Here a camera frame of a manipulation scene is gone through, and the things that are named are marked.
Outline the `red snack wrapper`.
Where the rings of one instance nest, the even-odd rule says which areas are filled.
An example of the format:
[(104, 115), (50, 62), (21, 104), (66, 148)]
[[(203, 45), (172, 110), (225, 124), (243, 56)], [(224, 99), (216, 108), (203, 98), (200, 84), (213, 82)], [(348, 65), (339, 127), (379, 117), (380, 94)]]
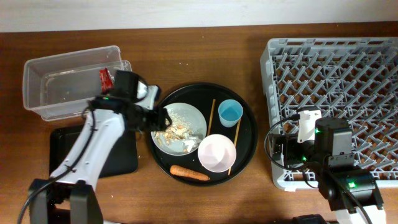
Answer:
[(106, 94), (109, 90), (113, 88), (114, 80), (107, 68), (99, 71), (99, 77), (101, 81), (101, 92)]

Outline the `light blue cup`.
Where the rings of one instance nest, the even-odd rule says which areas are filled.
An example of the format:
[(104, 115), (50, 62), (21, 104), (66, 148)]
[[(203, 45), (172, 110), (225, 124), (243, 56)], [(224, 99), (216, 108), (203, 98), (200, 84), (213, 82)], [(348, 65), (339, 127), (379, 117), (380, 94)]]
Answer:
[(226, 128), (231, 128), (241, 119), (243, 107), (236, 100), (224, 100), (218, 107), (218, 114), (221, 124)]

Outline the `grey plate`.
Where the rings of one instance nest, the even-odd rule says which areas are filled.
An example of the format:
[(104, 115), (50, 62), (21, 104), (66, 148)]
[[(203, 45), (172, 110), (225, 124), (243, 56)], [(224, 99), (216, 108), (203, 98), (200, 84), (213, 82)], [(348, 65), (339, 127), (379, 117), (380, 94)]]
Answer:
[[(168, 115), (171, 111), (176, 111), (178, 114), (182, 115), (187, 119), (187, 121), (190, 123), (190, 129), (192, 130), (192, 133), (190, 137), (196, 136), (199, 137), (201, 140), (203, 140), (206, 136), (207, 132), (207, 123), (206, 119), (202, 115), (202, 113), (194, 106), (189, 105), (187, 103), (172, 103), (167, 106), (165, 106), (165, 109), (168, 112)], [(166, 119), (166, 124), (169, 124), (171, 126), (172, 124), (169, 123), (169, 121)], [(157, 131), (151, 132), (151, 137), (158, 149), (160, 149), (162, 152), (169, 154), (171, 156), (184, 156), (187, 154), (192, 153), (195, 151), (196, 148), (194, 148), (193, 151), (191, 152), (184, 152), (184, 144), (183, 141), (174, 141), (171, 143), (171, 145), (166, 146), (165, 144), (160, 145), (154, 137), (154, 134)]]

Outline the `white tissue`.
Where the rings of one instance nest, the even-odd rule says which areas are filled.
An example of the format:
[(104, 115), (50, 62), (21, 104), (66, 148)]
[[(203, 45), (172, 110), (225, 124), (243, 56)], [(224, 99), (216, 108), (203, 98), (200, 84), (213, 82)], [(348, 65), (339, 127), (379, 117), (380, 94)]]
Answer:
[(183, 141), (184, 144), (184, 152), (191, 152), (196, 148), (201, 142), (201, 139), (196, 136), (189, 137), (188, 139)]

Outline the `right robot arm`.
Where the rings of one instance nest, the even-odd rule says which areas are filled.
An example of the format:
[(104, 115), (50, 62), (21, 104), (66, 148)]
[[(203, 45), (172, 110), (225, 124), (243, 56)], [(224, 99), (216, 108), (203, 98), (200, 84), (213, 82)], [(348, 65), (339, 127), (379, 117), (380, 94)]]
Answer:
[(328, 200), (338, 223), (386, 223), (386, 212), (373, 175), (354, 164), (352, 130), (347, 120), (319, 118), (310, 128), (313, 140), (296, 144), (302, 165), (279, 164), (266, 151), (269, 160), (281, 169), (315, 174), (318, 191)]

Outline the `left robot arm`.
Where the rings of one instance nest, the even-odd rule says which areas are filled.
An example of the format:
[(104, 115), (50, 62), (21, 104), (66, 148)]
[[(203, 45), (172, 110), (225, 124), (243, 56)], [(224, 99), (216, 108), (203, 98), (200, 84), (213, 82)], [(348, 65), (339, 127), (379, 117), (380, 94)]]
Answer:
[(106, 223), (95, 195), (100, 173), (126, 131), (164, 131), (172, 120), (155, 105), (161, 89), (138, 74), (118, 70), (112, 87), (87, 102), (85, 123), (62, 163), (47, 180), (35, 179), (18, 216), (31, 223)]

